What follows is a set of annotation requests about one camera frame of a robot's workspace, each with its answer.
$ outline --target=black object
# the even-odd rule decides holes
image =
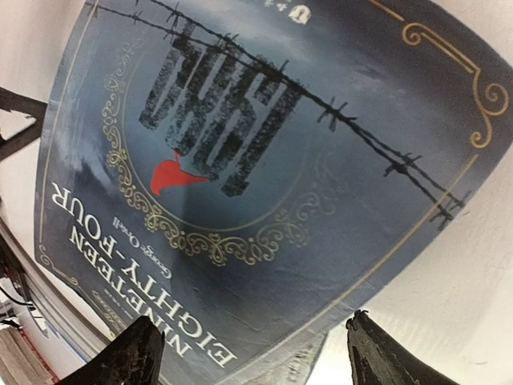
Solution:
[[[22,268],[13,250],[7,244],[6,239],[0,236],[0,278],[5,277],[13,282],[14,288],[23,298],[24,303],[28,305],[28,302],[32,302],[32,297],[30,296],[26,282],[26,272]]]
[[[35,122],[8,140],[0,135],[0,162],[28,146],[41,136],[42,122],[47,104],[39,100],[15,94],[0,87],[0,109],[18,111],[35,118]]]
[[[358,310],[345,327],[354,385],[457,385],[415,358],[366,311]]]
[[[27,303],[27,302],[20,302],[18,301],[17,299],[14,299],[11,295],[9,295],[9,293],[7,293],[3,287],[0,286],[0,291],[2,291],[2,293],[4,293],[4,295],[6,297],[8,297],[12,302],[20,305],[20,306],[27,306],[27,307],[30,307],[30,308],[34,308],[34,305],[32,305],[31,303]]]
[[[0,321],[0,323],[2,325],[11,326],[14,329],[19,329],[20,328],[20,325],[17,324],[16,322],[14,322],[12,319],[4,319],[4,320]]]
[[[148,317],[140,317],[86,366],[59,385],[156,385],[164,335]]]

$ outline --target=dark blue cover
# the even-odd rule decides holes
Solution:
[[[420,0],[88,3],[42,135],[37,259],[115,334],[150,316],[166,383],[243,383],[464,210],[511,144],[512,75]]]

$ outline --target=metal rail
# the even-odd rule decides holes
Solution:
[[[2,218],[0,218],[0,237],[11,251],[11,257],[15,257],[24,270],[31,299],[43,317],[83,357],[93,359],[111,341],[80,314],[39,269]]]

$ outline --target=cable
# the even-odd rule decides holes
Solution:
[[[0,321],[0,323],[2,325],[8,325],[8,326],[12,326],[14,329],[19,329],[21,328],[19,324],[17,324],[16,322],[12,321],[12,320],[9,320],[9,319],[4,319],[2,321]]]
[[[17,299],[12,298],[12,297],[11,297],[11,296],[10,296],[10,295],[9,295],[9,294],[4,290],[4,289],[3,289],[3,287],[1,287],[1,286],[0,286],[0,291],[2,291],[2,292],[6,295],[6,297],[8,297],[12,302],[14,302],[14,303],[16,303],[16,304],[18,304],[18,305],[21,305],[21,306],[28,306],[28,307],[34,307],[34,305],[33,305],[33,304],[31,304],[31,303],[20,302],[20,301],[18,301]]]

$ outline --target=gold filigree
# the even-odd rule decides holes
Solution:
[[[121,333],[123,330],[127,328],[127,325],[123,322],[123,320],[113,311],[113,309],[103,300],[103,298],[99,295],[99,293],[95,290],[92,291],[93,297],[95,300],[102,306],[102,308],[106,311],[103,313],[105,319],[112,324],[112,326]]]
[[[207,253],[217,266],[225,266],[229,256],[247,265],[273,261],[283,241],[296,247],[306,245],[309,235],[304,222],[314,213],[334,213],[333,201],[339,199],[340,188],[321,187],[332,174],[326,171],[319,160],[315,170],[318,182],[313,186],[313,191],[296,199],[288,209],[279,209],[272,223],[264,225],[254,237],[246,239],[224,237],[219,233],[185,232],[158,205],[153,204],[145,193],[137,189],[118,127],[118,114],[127,90],[127,69],[135,51],[136,47],[123,45],[119,53],[119,68],[106,77],[105,88],[110,95],[102,110],[103,133],[111,143],[112,150],[107,155],[107,162],[119,173],[119,189],[130,207],[146,214],[145,227],[151,232],[162,231],[173,249],[189,257]]]
[[[39,245],[39,251],[40,251],[39,259],[41,260],[41,263],[43,263],[47,267],[50,267],[54,272],[56,272],[58,275],[60,275],[62,278],[64,278],[71,285],[73,285],[73,286],[79,285],[79,281],[77,280],[77,278],[68,277],[63,271],[61,271],[55,267],[54,262],[46,254],[46,247],[44,245]]]
[[[381,3],[381,0],[370,0],[370,2],[372,2],[375,6],[378,6],[380,7],[382,10],[384,10],[387,14],[391,14],[392,16],[394,16],[397,20],[399,20],[400,22],[404,22],[404,18],[398,14],[397,12],[394,12],[393,10],[391,10],[388,6],[384,6],[382,3]]]
[[[372,2],[375,6],[382,8],[384,11],[386,11],[388,14],[391,14],[398,20],[401,20],[403,22],[405,21],[405,19],[401,15],[396,14],[390,8],[383,6],[380,3],[380,1],[370,0],[370,2]],[[486,107],[479,92],[479,84],[482,69],[477,64],[475,64],[471,59],[465,56],[454,45],[452,45],[442,36],[440,36],[440,34],[437,34],[428,26],[425,26],[420,22],[412,22],[402,29],[402,40],[410,46],[418,46],[424,39],[429,41],[441,52],[443,52],[451,59],[453,59],[466,72],[474,75],[474,79],[472,82],[472,95],[474,98],[474,102],[484,119],[486,133],[474,131],[471,133],[470,141],[472,146],[477,149],[488,147],[488,145],[491,142],[494,131],[491,118],[504,114],[504,112],[506,112],[506,110],[509,108],[509,93],[507,92],[506,88],[499,83],[488,84],[484,89],[484,96],[486,98],[487,103],[489,103],[490,105],[494,105],[496,107]]]

